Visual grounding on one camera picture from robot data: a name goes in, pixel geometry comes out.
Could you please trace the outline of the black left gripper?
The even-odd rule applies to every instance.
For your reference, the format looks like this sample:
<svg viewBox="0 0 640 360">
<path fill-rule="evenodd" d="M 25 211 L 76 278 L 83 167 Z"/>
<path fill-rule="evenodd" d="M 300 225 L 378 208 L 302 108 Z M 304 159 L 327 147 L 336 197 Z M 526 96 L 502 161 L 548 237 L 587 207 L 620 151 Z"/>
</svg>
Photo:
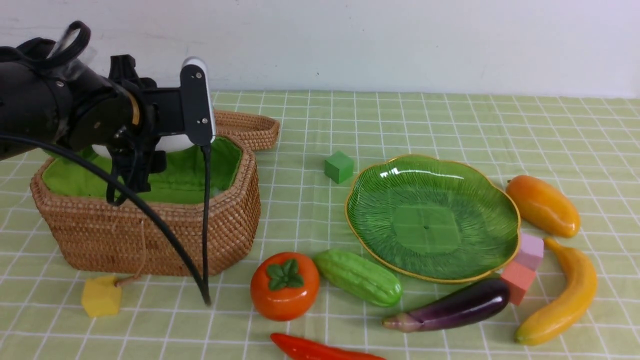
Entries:
<svg viewBox="0 0 640 360">
<path fill-rule="evenodd" d="M 161 137 L 183 135 L 183 111 L 178 87 L 161 88 L 141 77 L 132 55 L 112 55 L 107 79 L 111 86 L 107 120 L 112 135 L 107 150 L 112 175 L 122 177 L 137 193 L 151 189 L 151 174 L 166 169 L 166 152 L 155 147 Z"/>
</svg>

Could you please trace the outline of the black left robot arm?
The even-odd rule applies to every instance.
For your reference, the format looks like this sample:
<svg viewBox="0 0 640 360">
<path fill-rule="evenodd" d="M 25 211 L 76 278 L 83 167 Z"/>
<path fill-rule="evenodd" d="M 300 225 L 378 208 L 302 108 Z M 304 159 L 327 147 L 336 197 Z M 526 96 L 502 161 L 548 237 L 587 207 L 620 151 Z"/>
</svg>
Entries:
<svg viewBox="0 0 640 360">
<path fill-rule="evenodd" d="M 88 52 L 75 41 L 58 48 L 48 38 L 1 48 L 1 159 L 34 150 L 39 141 L 86 161 L 96 157 L 111 177 L 149 192 L 150 175 L 169 166 L 169 153 L 192 146 L 183 96 L 201 73 L 185 63 L 180 86 L 160 88 L 138 74 L 132 55 L 112 55 L 108 75 L 100 75 L 82 60 Z"/>
</svg>

